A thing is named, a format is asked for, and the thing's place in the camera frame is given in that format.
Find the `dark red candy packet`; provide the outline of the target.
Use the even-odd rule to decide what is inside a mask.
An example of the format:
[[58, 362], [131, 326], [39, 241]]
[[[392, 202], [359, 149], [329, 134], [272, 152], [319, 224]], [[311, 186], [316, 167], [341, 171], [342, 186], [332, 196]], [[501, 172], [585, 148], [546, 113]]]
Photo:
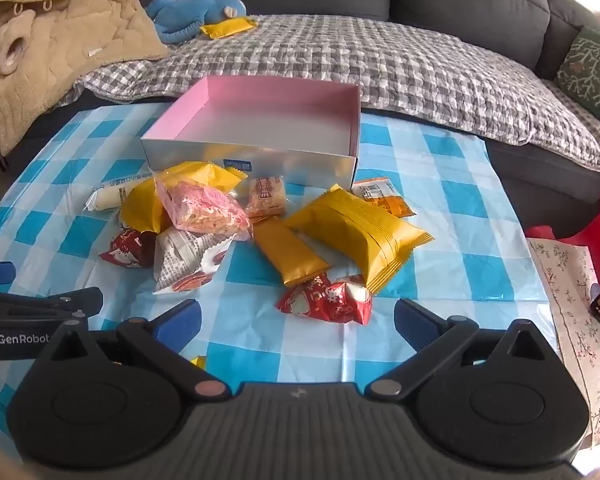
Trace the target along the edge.
[[156, 238], [154, 232], [123, 229], [99, 258], [124, 268], [151, 268], [155, 261]]

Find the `yellow pillow snack pack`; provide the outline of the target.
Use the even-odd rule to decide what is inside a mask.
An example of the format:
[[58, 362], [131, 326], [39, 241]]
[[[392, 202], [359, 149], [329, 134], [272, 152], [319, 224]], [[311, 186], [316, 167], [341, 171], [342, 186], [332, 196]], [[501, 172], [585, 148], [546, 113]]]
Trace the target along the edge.
[[170, 225], [171, 220], [160, 200], [157, 184], [170, 190], [180, 182], [210, 185], [228, 193], [246, 180], [248, 174], [236, 168], [223, 168], [213, 162], [181, 162], [166, 170], [154, 172], [143, 180], [122, 202], [121, 221], [138, 232], [160, 234]]

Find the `gold snack bar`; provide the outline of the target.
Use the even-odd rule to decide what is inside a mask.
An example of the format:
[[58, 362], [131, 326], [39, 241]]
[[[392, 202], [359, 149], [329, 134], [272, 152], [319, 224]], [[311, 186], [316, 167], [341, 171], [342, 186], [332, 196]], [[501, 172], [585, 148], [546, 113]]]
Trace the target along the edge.
[[326, 272], [330, 265], [282, 220], [268, 218], [253, 227], [253, 239], [280, 274], [286, 287], [294, 287]]

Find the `blue checkered tablecloth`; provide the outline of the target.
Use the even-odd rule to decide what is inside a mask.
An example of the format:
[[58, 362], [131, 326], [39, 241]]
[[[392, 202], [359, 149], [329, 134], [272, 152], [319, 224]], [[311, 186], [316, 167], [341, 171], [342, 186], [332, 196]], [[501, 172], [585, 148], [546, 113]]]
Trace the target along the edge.
[[[119, 217], [113, 210], [85, 209], [102, 183], [147, 171], [140, 139], [163, 112], [161, 104], [136, 104], [76, 114], [23, 170], [0, 203], [0, 261], [15, 266], [13, 294], [50, 296], [96, 286], [104, 304], [91, 319], [95, 330], [131, 316], [154, 318], [180, 301], [177, 294], [155, 293], [151, 270], [102, 260], [119, 233]], [[486, 328], [528, 318], [554, 338], [524, 232], [480, 139], [366, 114], [358, 177], [390, 179], [411, 207], [411, 224], [430, 235], [375, 296], [368, 323], [279, 312], [284, 289], [278, 272], [255, 244], [237, 242], [211, 282], [193, 291], [202, 324], [184, 348], [186, 358], [204, 358], [207, 370], [232, 387], [365, 386], [412, 354], [393, 322], [401, 298]]]

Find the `orange white snack packet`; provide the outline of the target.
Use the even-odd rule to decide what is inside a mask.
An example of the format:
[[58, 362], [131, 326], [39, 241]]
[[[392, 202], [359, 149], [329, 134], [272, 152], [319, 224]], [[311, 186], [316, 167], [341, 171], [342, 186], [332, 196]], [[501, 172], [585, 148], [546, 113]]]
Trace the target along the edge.
[[387, 177], [354, 182], [351, 186], [351, 193], [367, 203], [385, 209], [389, 214], [398, 218], [413, 217], [415, 214]]

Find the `green embroidered cushion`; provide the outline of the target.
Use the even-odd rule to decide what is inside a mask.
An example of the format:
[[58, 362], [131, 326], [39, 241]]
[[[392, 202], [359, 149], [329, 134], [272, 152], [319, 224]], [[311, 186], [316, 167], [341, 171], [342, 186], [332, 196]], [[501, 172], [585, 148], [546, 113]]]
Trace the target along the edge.
[[583, 27], [559, 67], [555, 82], [600, 121], [600, 32]]

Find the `white cream roll packet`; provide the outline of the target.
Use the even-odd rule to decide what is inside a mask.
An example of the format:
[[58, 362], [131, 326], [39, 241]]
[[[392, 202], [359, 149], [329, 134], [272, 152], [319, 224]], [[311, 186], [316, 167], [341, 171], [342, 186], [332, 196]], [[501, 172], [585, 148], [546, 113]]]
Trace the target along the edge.
[[124, 200], [137, 185], [150, 180], [150, 174], [114, 179], [99, 185], [85, 202], [89, 212], [120, 208]]

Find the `pink rice cracker pack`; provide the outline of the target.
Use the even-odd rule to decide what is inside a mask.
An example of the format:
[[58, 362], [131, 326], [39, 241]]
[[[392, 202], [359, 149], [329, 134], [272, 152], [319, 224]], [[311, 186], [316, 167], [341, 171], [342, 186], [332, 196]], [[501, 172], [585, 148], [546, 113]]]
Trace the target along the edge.
[[195, 234], [236, 236], [248, 240], [249, 217], [230, 194], [189, 178], [155, 177], [157, 195], [172, 226]]

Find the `blue plush toy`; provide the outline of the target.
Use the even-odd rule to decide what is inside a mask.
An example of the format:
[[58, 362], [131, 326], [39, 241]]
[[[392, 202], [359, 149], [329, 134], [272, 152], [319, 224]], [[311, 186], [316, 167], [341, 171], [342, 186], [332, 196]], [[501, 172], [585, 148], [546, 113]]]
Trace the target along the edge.
[[192, 40], [204, 25], [247, 15], [242, 0], [152, 0], [145, 12], [164, 44]]

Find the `white nut kernels packet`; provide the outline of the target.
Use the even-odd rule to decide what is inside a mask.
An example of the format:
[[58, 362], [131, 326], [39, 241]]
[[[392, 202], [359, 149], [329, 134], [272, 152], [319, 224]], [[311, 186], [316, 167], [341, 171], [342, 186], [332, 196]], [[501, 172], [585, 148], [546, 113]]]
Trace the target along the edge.
[[157, 236], [154, 293], [190, 292], [212, 281], [234, 235], [196, 234], [170, 228]]

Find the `yellow snack on sofa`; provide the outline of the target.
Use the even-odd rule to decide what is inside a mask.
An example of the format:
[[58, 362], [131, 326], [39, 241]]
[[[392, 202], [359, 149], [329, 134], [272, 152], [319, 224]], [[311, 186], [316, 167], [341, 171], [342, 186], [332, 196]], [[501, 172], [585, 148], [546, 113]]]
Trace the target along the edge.
[[211, 40], [215, 40], [234, 36], [241, 32], [248, 32], [248, 30], [257, 27], [258, 23], [255, 20], [247, 18], [246, 16], [240, 16], [239, 18], [229, 18], [218, 24], [201, 26], [200, 31], [204, 36]]

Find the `floral fabric bag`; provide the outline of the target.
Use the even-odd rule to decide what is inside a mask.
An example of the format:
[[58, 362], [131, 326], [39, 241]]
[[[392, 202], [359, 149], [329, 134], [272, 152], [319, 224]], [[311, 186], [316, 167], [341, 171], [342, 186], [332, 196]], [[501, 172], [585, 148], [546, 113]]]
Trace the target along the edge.
[[562, 362], [580, 388], [590, 422], [588, 448], [600, 445], [600, 323], [590, 312], [597, 276], [588, 248], [530, 238], [533, 262], [545, 288]]

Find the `large yellow snack pack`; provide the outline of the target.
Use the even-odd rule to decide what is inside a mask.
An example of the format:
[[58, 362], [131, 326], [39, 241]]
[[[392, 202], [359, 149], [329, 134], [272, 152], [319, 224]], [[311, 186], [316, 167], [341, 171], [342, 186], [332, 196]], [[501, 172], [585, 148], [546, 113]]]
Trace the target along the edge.
[[392, 280], [416, 247], [434, 239], [336, 184], [284, 223], [351, 259], [372, 294]]

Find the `brown beef biscuit pack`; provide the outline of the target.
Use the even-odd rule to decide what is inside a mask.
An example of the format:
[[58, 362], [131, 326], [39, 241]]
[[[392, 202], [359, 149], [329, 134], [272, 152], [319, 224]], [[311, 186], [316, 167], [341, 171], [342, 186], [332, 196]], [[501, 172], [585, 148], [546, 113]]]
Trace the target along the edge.
[[282, 177], [250, 179], [248, 184], [247, 216], [257, 221], [286, 212], [286, 188]]

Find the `beige fleece jacket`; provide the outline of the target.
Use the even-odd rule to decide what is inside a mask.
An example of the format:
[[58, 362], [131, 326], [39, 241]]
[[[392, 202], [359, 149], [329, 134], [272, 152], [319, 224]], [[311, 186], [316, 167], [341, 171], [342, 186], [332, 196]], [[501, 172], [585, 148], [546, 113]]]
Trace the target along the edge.
[[140, 0], [0, 0], [0, 153], [86, 74], [165, 55]]

